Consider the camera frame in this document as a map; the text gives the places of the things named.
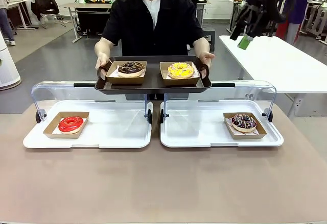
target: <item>white cylindrical appliance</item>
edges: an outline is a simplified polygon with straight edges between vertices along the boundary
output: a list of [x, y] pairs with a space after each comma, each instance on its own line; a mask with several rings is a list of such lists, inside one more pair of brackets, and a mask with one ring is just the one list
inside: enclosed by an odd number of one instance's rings
[[5, 40], [0, 34], [0, 90], [13, 88], [21, 83], [14, 61]]

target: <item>white undershirt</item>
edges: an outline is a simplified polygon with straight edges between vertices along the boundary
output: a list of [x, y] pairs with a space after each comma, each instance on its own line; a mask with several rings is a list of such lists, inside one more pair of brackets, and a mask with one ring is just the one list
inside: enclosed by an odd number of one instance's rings
[[151, 16], [152, 16], [152, 20], [153, 20], [153, 30], [155, 28], [155, 26], [157, 25], [157, 21], [158, 21], [158, 13], [160, 10], [160, 2], [161, 0], [142, 0], [143, 3], [147, 6]]

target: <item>donut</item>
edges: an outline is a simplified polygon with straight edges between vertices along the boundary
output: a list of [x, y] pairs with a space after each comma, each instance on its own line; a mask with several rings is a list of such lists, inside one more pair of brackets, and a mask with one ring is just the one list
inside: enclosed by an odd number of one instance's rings
[[231, 124], [236, 130], [244, 133], [252, 132], [256, 128], [256, 121], [246, 114], [233, 116], [231, 118]]
[[191, 65], [183, 62], [176, 62], [168, 68], [168, 76], [176, 80], [188, 79], [194, 74]]
[[83, 124], [83, 119], [81, 117], [72, 116], [64, 118], [59, 122], [58, 129], [62, 134], [74, 134], [79, 132]]
[[144, 66], [139, 62], [126, 62], [118, 68], [119, 77], [135, 78], [141, 76]]

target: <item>yellow frosted donut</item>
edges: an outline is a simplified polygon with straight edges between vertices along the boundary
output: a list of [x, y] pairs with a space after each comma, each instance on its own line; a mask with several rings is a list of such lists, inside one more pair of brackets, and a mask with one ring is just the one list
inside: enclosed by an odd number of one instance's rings
[[187, 63], [176, 62], [168, 68], [168, 75], [173, 79], [188, 79], [194, 73], [194, 69]]

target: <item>white tray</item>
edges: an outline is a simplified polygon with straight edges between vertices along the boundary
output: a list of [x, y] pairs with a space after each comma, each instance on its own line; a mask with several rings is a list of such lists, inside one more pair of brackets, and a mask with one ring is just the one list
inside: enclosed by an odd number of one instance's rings
[[[223, 113], [235, 112], [253, 113], [267, 135], [259, 140], [232, 139]], [[250, 100], [167, 101], [167, 113], [169, 117], [160, 127], [161, 142], [167, 147], [280, 146], [284, 142], [276, 127], [262, 116], [258, 104]]]
[[[153, 112], [153, 104], [148, 103]], [[88, 122], [78, 139], [51, 139], [44, 129], [58, 114], [65, 111], [90, 112]], [[60, 101], [46, 113], [25, 137], [28, 148], [141, 148], [150, 143], [152, 126], [145, 119], [144, 102]]]

